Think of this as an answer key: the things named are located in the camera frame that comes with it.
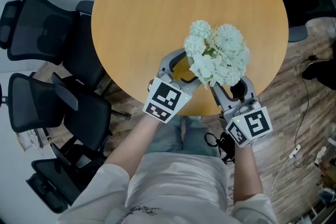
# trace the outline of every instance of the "cable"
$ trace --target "cable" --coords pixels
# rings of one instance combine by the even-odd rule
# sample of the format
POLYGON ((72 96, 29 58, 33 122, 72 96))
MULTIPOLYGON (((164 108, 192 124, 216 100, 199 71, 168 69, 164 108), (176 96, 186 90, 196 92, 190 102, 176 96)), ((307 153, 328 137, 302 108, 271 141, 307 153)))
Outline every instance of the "cable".
POLYGON ((220 140, 219 140, 213 133, 206 133, 206 134, 204 135, 204 140, 205 140, 205 142, 207 143, 208 146, 210 146, 210 147, 218 147, 219 155, 220 155, 220 156, 222 155, 222 151, 221 151, 220 146, 219 146, 219 142, 220 142, 220 140), (208 139, 206 138, 207 135, 211 135, 211 136, 213 136, 213 137, 215 138, 215 141, 216 141, 216 144, 215 144, 215 145, 210 144, 210 143, 208 142, 208 139))
POLYGON ((315 54, 313 54, 308 57, 308 60, 314 62, 317 60, 333 60, 333 59, 332 58, 318 58, 315 54))
POLYGON ((299 127, 298 127, 298 129, 297 129, 297 131, 296 131, 296 134, 295 134, 295 140, 294 140, 294 146, 295 146, 295 147, 297 146, 297 143, 296 143, 296 142, 297 142, 297 137, 298 137, 298 133, 299 133, 300 127, 301 127, 301 125, 302 125, 302 123, 303 123, 303 120, 305 119, 305 116, 306 116, 306 114, 307 114, 308 107, 309 107, 309 92, 308 92, 308 88, 307 88, 306 82, 304 81, 304 78, 302 77, 302 73, 301 73, 301 66, 302 66, 302 64, 303 64, 304 62, 306 62, 306 61, 308 61, 308 59, 307 59, 307 60, 304 60, 304 61, 301 62, 301 64, 300 64, 300 77, 301 77, 301 79, 302 79, 302 81, 303 81, 304 87, 306 88, 306 92, 307 92, 307 108, 306 108, 305 113, 303 114, 302 120, 301 120, 300 125, 299 125, 299 127))
POLYGON ((310 156, 306 156, 306 157, 303 159, 302 165, 301 165, 301 166, 297 166, 296 163, 295 163, 295 162, 297 161, 297 159, 296 159, 296 156, 294 155, 294 158, 295 158, 295 161, 294 161, 294 163, 293 163, 294 166, 295 166, 296 168, 303 168, 305 165, 307 165, 307 164, 309 164, 309 163, 314 163, 313 161, 308 162, 309 157, 310 157, 310 156))
POLYGON ((290 158, 288 157, 287 160, 285 161, 285 163, 283 164, 280 172, 277 174, 277 176, 275 177, 274 181, 273 181, 273 184, 272 184, 272 193, 271 195, 269 196, 270 199, 272 199, 273 197, 273 193, 275 192, 275 190, 277 189, 277 186, 278 186, 278 183, 276 183, 277 179, 278 179, 278 176, 281 174, 282 170, 284 169, 285 165, 288 163, 288 161, 290 160, 290 158))
POLYGON ((231 193, 231 191, 234 190, 234 188, 229 188, 229 190, 230 190, 230 191, 227 193, 226 197, 227 197, 230 201, 233 201, 233 196, 230 197, 229 194, 231 193))

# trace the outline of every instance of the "white power strip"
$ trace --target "white power strip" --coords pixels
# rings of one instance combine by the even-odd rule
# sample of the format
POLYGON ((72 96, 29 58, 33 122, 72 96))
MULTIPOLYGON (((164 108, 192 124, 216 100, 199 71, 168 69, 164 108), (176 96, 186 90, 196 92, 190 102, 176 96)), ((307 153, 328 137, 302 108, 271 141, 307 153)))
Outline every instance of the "white power strip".
POLYGON ((290 159, 292 159, 298 152, 299 150, 301 149, 301 146, 298 144, 293 150, 292 152, 288 155, 288 157, 290 159))

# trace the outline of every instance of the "wrist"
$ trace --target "wrist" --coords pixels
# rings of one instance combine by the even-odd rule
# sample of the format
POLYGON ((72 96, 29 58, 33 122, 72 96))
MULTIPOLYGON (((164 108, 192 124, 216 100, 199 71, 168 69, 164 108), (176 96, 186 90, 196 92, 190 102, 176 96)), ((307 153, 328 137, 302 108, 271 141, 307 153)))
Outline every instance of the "wrist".
POLYGON ((158 119, 148 115, 148 114, 145 114, 142 118, 142 120, 146 121, 147 124, 149 125, 159 125, 161 123, 161 121, 159 121, 158 119))

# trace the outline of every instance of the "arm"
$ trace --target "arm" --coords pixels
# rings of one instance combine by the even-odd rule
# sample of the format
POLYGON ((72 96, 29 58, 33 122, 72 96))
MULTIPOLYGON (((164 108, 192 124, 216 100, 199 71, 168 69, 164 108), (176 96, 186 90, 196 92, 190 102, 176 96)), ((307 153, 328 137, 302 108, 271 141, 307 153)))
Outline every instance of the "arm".
POLYGON ((244 224, 277 224, 262 184, 252 146, 235 145, 234 209, 232 216, 244 224))
POLYGON ((123 168, 132 178, 155 135, 160 121, 145 115, 123 142, 110 154, 106 163, 123 168))
POLYGON ((263 193, 262 188, 252 146, 235 144, 234 203, 263 193))
POLYGON ((125 207, 130 178, 134 175, 159 121, 145 115, 125 140, 110 154, 88 187, 58 219, 59 224, 103 224, 117 221, 125 207))

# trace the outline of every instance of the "black cable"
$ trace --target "black cable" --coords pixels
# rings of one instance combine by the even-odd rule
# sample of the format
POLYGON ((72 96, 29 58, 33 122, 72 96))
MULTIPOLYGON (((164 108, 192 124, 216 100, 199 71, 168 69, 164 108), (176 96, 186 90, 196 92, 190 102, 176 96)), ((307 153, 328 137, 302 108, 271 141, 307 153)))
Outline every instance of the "black cable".
POLYGON ((333 60, 333 59, 331 59, 331 58, 318 58, 315 54, 313 54, 313 55, 310 55, 308 57, 308 60, 314 62, 314 61, 317 61, 317 60, 333 60))
POLYGON ((310 156, 306 156, 304 159, 303 159, 303 162, 302 162, 302 165, 301 166, 297 166, 296 165, 296 161, 297 161, 297 159, 296 159, 296 156, 294 155, 294 158, 295 158, 295 161, 294 161, 294 166, 296 167, 296 168, 303 168, 305 165, 307 165, 307 164, 309 164, 309 163, 314 163, 313 161, 308 161, 308 159, 309 159, 309 157, 310 156))
POLYGON ((206 144, 207 144, 208 146, 210 146, 210 147, 218 147, 219 155, 220 155, 220 156, 222 155, 222 151, 221 151, 220 146, 219 146, 219 142, 220 142, 220 140, 219 140, 213 133, 206 133, 206 134, 204 135, 204 140, 205 140, 205 142, 206 142, 206 144), (216 144, 215 144, 215 145, 210 144, 210 143, 208 142, 208 139, 206 138, 207 135, 212 135, 212 136, 215 138, 215 140, 216 140, 216 144))
POLYGON ((295 146, 295 148, 296 148, 296 146, 297 146, 296 142, 297 142, 297 137, 298 137, 298 133, 299 133, 300 127, 301 127, 301 125, 302 125, 302 123, 303 123, 303 120, 305 119, 305 116, 306 116, 306 114, 307 114, 308 107, 309 107, 309 92, 308 92, 308 88, 307 88, 306 82, 304 81, 304 78, 302 77, 302 73, 301 73, 301 66, 302 66, 302 64, 303 64, 304 62, 306 62, 306 61, 308 61, 308 60, 304 60, 304 61, 301 62, 301 64, 300 64, 300 77, 301 77, 301 79, 302 79, 302 81, 303 81, 304 87, 306 88, 306 92, 307 92, 307 108, 306 108, 305 113, 303 114, 302 120, 301 120, 300 125, 299 125, 299 127, 298 127, 298 129, 297 129, 297 131, 296 131, 296 134, 295 134, 295 140, 294 140, 294 146, 295 146))

